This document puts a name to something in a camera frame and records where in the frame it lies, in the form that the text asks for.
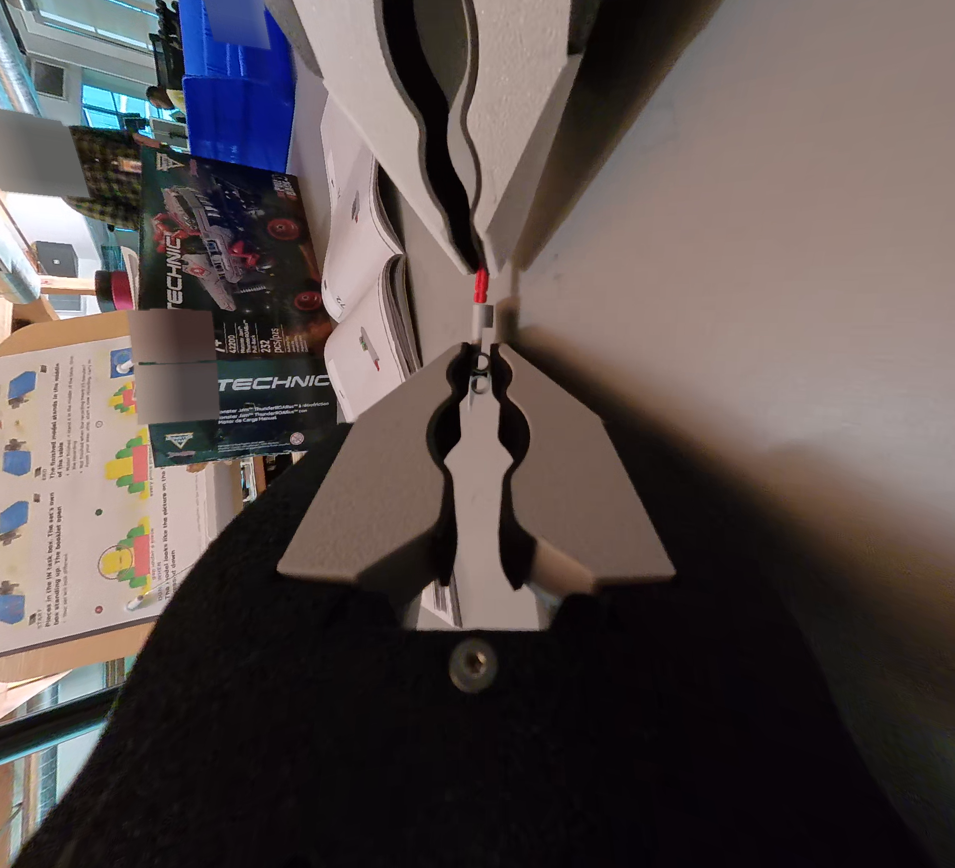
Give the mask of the grey toy connector piece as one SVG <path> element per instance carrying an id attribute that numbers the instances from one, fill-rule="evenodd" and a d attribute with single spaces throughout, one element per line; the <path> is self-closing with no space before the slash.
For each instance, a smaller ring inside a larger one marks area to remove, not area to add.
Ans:
<path id="1" fill-rule="evenodd" d="M 481 397 L 493 386 L 492 339 L 495 337 L 495 307 L 488 303 L 472 305 L 469 341 L 469 376 L 467 411 L 471 412 Z"/>

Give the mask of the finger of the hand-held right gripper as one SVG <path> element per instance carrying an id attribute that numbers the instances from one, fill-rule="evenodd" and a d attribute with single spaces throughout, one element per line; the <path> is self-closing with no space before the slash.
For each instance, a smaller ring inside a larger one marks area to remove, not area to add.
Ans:
<path id="1" fill-rule="evenodd" d="M 467 230 L 490 272 L 516 250 L 579 68 L 571 2 L 460 0 L 464 67 L 447 141 Z"/>
<path id="2" fill-rule="evenodd" d="M 425 58 L 413 0 L 291 0 L 328 94 L 465 274 L 481 266 L 451 162 L 449 104 Z"/>

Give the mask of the black toy set box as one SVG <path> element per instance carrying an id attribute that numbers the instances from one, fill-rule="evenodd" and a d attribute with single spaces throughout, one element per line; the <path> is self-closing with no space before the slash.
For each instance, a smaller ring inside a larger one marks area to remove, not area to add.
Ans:
<path id="1" fill-rule="evenodd" d="M 338 405 L 297 179 L 172 149 L 140 160 L 130 332 L 155 465 L 308 449 Z"/>

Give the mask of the open instruction booklet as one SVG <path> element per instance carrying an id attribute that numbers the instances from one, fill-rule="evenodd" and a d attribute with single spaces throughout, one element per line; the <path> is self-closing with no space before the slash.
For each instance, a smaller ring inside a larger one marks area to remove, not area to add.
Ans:
<path id="1" fill-rule="evenodd" d="M 321 294 L 335 323 L 328 376 L 348 422 L 420 367 L 407 255 L 381 196 L 381 169 L 348 115 L 328 98 L 321 121 L 329 196 Z"/>

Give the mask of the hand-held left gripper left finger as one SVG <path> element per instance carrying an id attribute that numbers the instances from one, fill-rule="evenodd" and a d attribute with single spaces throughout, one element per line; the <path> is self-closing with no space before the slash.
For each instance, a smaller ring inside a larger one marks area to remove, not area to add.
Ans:
<path id="1" fill-rule="evenodd" d="M 461 440 L 477 353 L 451 346 L 355 421 L 280 575 L 358 588 L 449 583 L 459 528 L 446 458 Z"/>

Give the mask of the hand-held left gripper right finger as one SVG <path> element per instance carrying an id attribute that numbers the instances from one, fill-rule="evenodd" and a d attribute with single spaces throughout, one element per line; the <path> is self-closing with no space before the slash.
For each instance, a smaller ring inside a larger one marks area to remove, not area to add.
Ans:
<path id="1" fill-rule="evenodd" d="M 599 594 L 675 566 L 602 419 L 510 345 L 488 349 L 494 559 L 509 591 Z"/>

